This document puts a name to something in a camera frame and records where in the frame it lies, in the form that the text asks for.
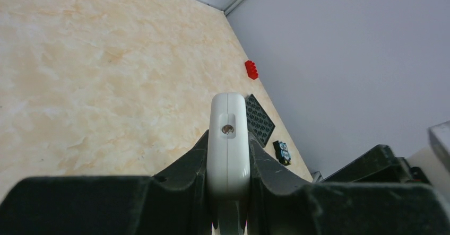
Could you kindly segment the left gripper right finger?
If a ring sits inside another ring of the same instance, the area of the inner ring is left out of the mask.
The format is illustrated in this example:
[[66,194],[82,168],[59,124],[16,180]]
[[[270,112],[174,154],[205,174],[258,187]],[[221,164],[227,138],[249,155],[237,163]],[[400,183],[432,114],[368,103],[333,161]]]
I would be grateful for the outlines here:
[[431,186],[310,183],[248,139],[249,234],[449,234],[449,203]]

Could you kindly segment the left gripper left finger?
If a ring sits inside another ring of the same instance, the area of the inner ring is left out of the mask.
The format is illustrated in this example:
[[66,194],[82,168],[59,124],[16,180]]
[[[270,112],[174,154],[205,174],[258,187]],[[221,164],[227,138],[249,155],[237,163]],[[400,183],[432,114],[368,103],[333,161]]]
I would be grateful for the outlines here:
[[211,234],[207,138],[153,176],[25,178],[1,203],[1,234]]

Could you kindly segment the white remote control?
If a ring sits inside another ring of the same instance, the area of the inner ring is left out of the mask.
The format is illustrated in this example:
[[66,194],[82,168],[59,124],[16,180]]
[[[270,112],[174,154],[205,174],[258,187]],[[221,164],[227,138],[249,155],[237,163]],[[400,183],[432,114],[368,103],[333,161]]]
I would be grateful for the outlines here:
[[219,93],[211,103],[206,188],[217,234],[243,234],[250,192],[245,99]]

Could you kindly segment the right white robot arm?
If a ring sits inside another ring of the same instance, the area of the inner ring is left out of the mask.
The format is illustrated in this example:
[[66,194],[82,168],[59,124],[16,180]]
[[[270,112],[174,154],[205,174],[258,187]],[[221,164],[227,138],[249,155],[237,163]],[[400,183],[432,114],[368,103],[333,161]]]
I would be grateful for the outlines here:
[[325,182],[418,182],[449,197],[449,121],[427,129],[429,146],[408,158],[376,145]]

